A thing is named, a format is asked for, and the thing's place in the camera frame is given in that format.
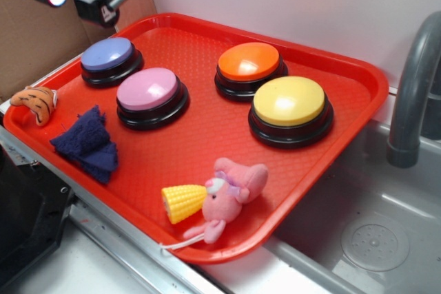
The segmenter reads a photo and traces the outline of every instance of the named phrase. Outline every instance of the gray sink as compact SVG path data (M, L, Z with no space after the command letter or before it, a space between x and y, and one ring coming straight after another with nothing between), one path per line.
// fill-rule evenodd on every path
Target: gray sink
M342 292L441 293L441 145L423 138L418 164L399 169L388 135L375 121L358 134L277 228L278 254Z

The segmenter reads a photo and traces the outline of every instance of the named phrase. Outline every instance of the plastic tray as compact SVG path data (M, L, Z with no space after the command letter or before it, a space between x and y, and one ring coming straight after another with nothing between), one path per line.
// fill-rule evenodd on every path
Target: plastic tray
M44 80L58 90L59 102L50 122L37 127L26 107L10 107L4 125L25 144L77 181L90 193L157 242L183 240L188 228L202 224L198 212L176 225L163 207L161 188L201 184L214 175L222 156L269 167L267 186L244 206L215 244L199 242L172 251L191 263L218 263L237 258L262 244L294 208L326 168L382 105L388 82L374 66L345 56L229 28L180 14L159 14L116 34L130 39L145 59L144 68L167 67L186 84L190 106L183 117L162 129L137 132L116 115L117 87L94 89L81 78L77 59ZM317 81L334 107L334 126L318 143L295 150L265 146L252 137L247 122L249 103L225 100L216 92L219 56L239 43L263 41L278 49L290 75ZM119 151L119 168L102 185L76 164L57 155L49 143L99 105L106 128Z

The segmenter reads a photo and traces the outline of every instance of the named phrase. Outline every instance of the tiger plush toy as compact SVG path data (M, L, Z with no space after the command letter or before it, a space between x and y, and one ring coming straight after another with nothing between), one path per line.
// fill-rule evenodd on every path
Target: tiger plush toy
M26 106L35 114L37 125L49 122L57 104L57 92L44 86L27 86L10 99L12 106Z

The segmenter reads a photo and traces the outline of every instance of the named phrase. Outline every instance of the yellow corn toy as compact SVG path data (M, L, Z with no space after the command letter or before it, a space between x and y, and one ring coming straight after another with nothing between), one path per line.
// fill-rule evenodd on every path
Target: yellow corn toy
M172 224L201 210L207 189L203 185L180 185L161 189L165 210Z

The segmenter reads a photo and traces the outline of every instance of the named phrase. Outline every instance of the rag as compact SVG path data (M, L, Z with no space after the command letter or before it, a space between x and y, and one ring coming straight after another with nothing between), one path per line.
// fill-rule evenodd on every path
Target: rag
M77 161L85 172L107 184L118 167L116 144L104 128L105 114L99 106L78 115L79 119L67 132L50 140L55 150L69 160Z

